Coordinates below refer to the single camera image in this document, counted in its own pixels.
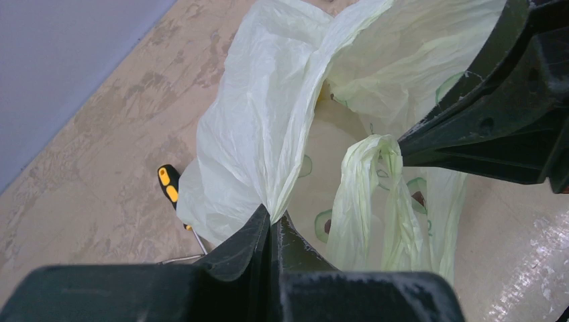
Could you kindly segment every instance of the yellow object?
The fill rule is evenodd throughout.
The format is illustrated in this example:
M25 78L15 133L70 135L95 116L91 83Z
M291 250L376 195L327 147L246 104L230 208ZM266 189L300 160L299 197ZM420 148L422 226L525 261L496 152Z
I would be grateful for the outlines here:
M178 202L178 191L176 191L176 189L173 186L167 186L166 193L168 194L168 197L170 197L170 200L173 203Z
M163 186L167 186L168 184L170 184L170 177L168 176L168 173L165 168L160 168L160 170L158 171L158 176L160 177L160 182L162 183Z

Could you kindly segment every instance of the white plastic bag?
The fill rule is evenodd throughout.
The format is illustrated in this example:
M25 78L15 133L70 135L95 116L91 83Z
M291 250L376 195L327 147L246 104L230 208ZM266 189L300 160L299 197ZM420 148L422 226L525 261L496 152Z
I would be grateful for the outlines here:
M242 227L261 203L271 222L276 222L288 207L299 176L325 78L335 99L361 113L370 131L392 135L372 136L352 152L370 144L369 153L378 154L373 146L377 142L380 146L390 142L386 149L397 151L395 139L434 106L435 91L446 79L468 67L502 6L503 1L496 0L361 0L333 18L300 0L259 0L229 49L217 98L199 121L197 157L180 179L177 215L214 244ZM376 179L352 166L372 168L367 157L348 151L351 162L342 167L342 182L344 177L352 178L351 184L357 184L364 196L366 189L373 191L366 185ZM437 171L445 179L427 180L427 206L429 214L430 209L441 209L433 218L439 218L438 227L448 233L426 243L420 231L399 220L401 209L409 210L412 200L407 187L392 176L398 192L386 204L386 219L394 221L385 223L384 250L389 249L383 254L393 253L384 261L385 269L424 269L452 276L464 175L439 169L428 177ZM432 191L440 194L434 196ZM336 205L363 219L372 208L369 199L354 199L340 190ZM335 209L333 219L341 220ZM371 228L368 221L362 224L362 231L332 226L329 243L343 244L346 251L350 242L361 243L354 259L343 260L332 252L333 264L367 268ZM337 236L335 231L344 233ZM423 249L421 243L432 247Z

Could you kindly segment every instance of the light purple surface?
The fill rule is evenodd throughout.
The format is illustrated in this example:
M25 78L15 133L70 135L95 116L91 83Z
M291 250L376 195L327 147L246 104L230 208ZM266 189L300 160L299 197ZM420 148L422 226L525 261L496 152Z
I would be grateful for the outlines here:
M0 0L0 193L175 0Z

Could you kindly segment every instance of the screw hole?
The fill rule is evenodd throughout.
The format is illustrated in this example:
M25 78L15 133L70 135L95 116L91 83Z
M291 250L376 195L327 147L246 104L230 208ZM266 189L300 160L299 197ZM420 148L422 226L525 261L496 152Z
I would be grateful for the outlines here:
M539 73L535 68L532 68L527 75L527 90L530 93L537 92L539 87Z
M492 134L492 130L494 129L494 120L490 117L483 119L480 122L480 134L482 136L489 136Z

